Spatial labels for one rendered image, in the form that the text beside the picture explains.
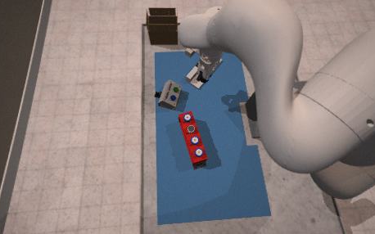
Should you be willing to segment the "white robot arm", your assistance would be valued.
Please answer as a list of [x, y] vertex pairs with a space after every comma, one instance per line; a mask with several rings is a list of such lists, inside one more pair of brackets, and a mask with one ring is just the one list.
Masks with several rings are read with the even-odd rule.
[[260, 140], [276, 164], [310, 173], [323, 192], [341, 200], [375, 185], [375, 27], [299, 89], [293, 87], [303, 30], [285, 0], [230, 0], [186, 16], [178, 39], [189, 57], [196, 52], [217, 61], [223, 52], [235, 53], [248, 69]]

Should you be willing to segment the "red rectangular block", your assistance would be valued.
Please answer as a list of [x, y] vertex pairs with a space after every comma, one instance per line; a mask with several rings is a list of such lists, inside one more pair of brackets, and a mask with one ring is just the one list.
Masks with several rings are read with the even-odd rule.
[[[188, 123], [186, 123], [183, 119], [185, 114], [190, 114], [191, 117], [192, 117], [191, 121], [188, 122]], [[183, 136], [184, 136], [184, 139], [185, 139], [185, 142], [186, 142], [186, 145], [187, 145], [188, 153], [189, 153], [191, 161], [192, 161], [192, 165], [198, 164], [198, 163], [203, 162], [203, 161], [206, 161], [207, 160], [206, 151], [205, 151], [205, 148], [203, 146], [201, 136], [198, 132], [197, 125], [196, 125], [196, 122], [194, 120], [192, 112], [189, 111], [189, 112], [180, 114], [180, 115], [178, 115], [178, 118], [179, 118], [179, 123], [180, 123], [181, 129], [182, 129], [182, 132], [183, 132]], [[189, 125], [194, 126], [194, 128], [195, 128], [194, 133], [188, 132], [188, 126]], [[191, 138], [194, 137], [194, 136], [197, 136], [199, 138], [199, 142], [196, 145], [193, 145], [191, 143]], [[195, 150], [197, 148], [201, 148], [203, 150], [203, 155], [201, 157], [195, 156]]]

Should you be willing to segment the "blue flat mat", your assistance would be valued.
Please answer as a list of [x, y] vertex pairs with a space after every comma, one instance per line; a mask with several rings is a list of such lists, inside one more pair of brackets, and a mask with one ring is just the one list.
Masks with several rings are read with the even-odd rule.
[[[199, 62], [183, 52], [155, 52], [155, 89], [182, 86], [176, 110], [156, 97], [157, 225], [271, 216], [257, 145], [247, 146], [239, 102], [248, 101], [242, 62], [223, 52], [199, 89], [186, 76]], [[191, 111], [206, 151], [194, 169], [178, 115]]]

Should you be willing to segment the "grey metal bracket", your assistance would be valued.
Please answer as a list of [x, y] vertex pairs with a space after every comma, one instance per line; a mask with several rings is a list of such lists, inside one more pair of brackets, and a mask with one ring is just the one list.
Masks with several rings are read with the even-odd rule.
[[[205, 161], [203, 161], [203, 162], [201, 162], [201, 163], [203, 163], [203, 164], [206, 164], [206, 162]], [[201, 163], [198, 163], [199, 165], [197, 166], [197, 164], [194, 164], [193, 165], [193, 168], [196, 166], [197, 168], [196, 169], [199, 169], [199, 168], [202, 168], [202, 167], [205, 167], [206, 165], [203, 165], [203, 164], [201, 164]], [[195, 169], [195, 168], [194, 168]]]

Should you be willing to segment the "brown cardboard box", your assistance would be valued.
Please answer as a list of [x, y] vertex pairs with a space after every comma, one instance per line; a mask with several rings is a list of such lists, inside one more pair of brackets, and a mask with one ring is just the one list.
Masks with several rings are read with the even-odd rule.
[[153, 7], [149, 13], [146, 24], [151, 45], [178, 45], [178, 16], [175, 9]]

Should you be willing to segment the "grey threaded tube neck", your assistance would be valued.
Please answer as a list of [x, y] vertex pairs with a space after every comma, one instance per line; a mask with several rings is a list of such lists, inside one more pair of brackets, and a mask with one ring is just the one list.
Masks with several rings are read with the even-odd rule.
[[190, 133], [193, 133], [194, 130], [195, 130], [195, 128], [194, 128], [193, 125], [189, 125], [189, 126], [187, 127], [187, 130], [188, 130]]

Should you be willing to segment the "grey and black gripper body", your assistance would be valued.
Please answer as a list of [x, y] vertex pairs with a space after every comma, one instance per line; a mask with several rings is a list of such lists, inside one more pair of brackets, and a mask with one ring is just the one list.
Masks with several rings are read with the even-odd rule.
[[197, 74], [202, 71], [203, 79], [208, 79], [211, 74], [215, 71], [218, 67], [220, 59], [218, 61], [206, 61], [203, 56], [201, 56], [199, 60], [199, 64], [197, 67]]

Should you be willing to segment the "grey control panel with two buttons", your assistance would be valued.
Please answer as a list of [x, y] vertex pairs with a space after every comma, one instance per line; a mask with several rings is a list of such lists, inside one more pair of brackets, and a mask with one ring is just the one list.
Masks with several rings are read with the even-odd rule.
[[182, 86], [174, 81], [167, 81], [163, 91], [156, 92], [155, 94], [155, 97], [160, 98], [158, 105], [167, 109], [176, 110], [182, 92], [181, 88]]

